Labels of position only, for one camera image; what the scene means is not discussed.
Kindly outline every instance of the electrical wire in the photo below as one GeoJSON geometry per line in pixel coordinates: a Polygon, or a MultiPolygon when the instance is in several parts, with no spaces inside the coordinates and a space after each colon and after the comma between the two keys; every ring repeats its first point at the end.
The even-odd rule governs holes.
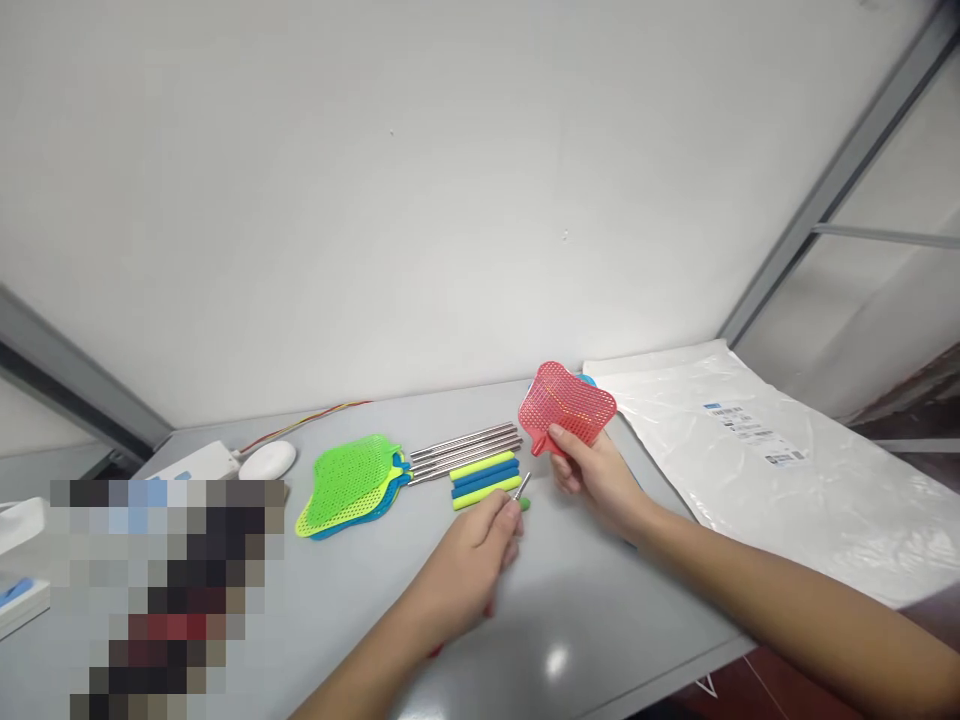
{"type": "Polygon", "coordinates": [[[265,441],[267,441],[267,440],[276,440],[276,439],[277,439],[278,437],[280,437],[281,435],[286,435],[286,434],[287,434],[288,432],[290,432],[291,430],[295,430],[296,428],[300,427],[301,425],[305,425],[305,424],[307,424],[308,422],[311,422],[311,421],[313,421],[313,420],[318,420],[318,419],[324,417],[325,415],[330,415],[331,413],[335,413],[335,412],[337,412],[338,410],[344,410],[344,409],[346,409],[346,408],[348,408],[348,407],[356,407],[357,405],[366,405],[366,404],[369,403],[369,402],[372,402],[372,401],[371,401],[371,400],[358,400],[358,401],[356,401],[356,402],[343,403],[342,405],[336,405],[336,406],[334,406],[334,407],[332,407],[332,408],[329,408],[329,409],[327,409],[327,410],[324,410],[323,412],[316,413],[316,414],[314,414],[314,415],[309,415],[308,417],[305,417],[305,418],[303,418],[302,420],[297,420],[297,422],[293,423],[293,425],[288,425],[288,426],[285,427],[285,428],[282,428],[282,429],[280,429],[280,430],[276,430],[276,431],[274,431],[274,432],[272,432],[272,433],[269,433],[268,435],[264,435],[262,438],[259,438],[258,440],[254,440],[252,443],[250,443],[250,444],[247,445],[245,448],[243,448],[243,450],[240,451],[240,455],[246,455],[248,452],[250,452],[250,450],[252,450],[253,448],[255,448],[255,447],[256,447],[257,445],[259,445],[260,443],[265,442],[265,441]]]}

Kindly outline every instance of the pixelated blur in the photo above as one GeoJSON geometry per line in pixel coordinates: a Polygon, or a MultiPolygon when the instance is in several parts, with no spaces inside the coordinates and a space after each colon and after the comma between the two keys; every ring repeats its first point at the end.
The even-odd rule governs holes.
{"type": "Polygon", "coordinates": [[[207,670],[224,667],[227,642],[244,638],[247,589],[263,587],[265,537],[282,534],[284,491],[279,480],[53,483],[68,557],[55,559],[51,609],[82,613],[100,588],[126,588],[128,601],[110,617],[105,657],[91,646],[72,720],[183,717],[184,696],[210,690],[207,670]],[[98,539],[106,543],[95,550],[98,539]]]}

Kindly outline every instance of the person's left hand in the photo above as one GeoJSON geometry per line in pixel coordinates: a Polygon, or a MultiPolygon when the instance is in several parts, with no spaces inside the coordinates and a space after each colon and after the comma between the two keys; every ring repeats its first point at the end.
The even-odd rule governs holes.
{"type": "Polygon", "coordinates": [[[495,490],[453,521],[397,604],[420,619],[431,646],[492,615],[497,579],[517,559],[520,504],[495,490]]]}

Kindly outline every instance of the label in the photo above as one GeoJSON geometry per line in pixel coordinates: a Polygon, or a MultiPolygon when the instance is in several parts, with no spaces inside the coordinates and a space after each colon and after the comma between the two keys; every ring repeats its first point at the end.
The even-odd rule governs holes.
{"type": "Polygon", "coordinates": [[[783,435],[766,427],[735,402],[708,403],[703,409],[744,445],[776,468],[807,465],[809,460],[783,435]]]}

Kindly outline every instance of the white device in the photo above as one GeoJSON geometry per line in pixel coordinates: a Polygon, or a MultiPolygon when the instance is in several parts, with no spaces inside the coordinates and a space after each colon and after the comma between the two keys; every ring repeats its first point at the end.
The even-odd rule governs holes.
{"type": "Polygon", "coordinates": [[[239,469],[240,463],[234,454],[216,440],[151,477],[160,480],[227,480],[239,469]]]}
{"type": "Polygon", "coordinates": [[[276,480],[297,459],[297,449],[286,440],[267,443],[247,458],[240,468],[241,480],[276,480]]]}
{"type": "Polygon", "coordinates": [[[0,639],[50,607],[43,498],[0,505],[0,639]]]}

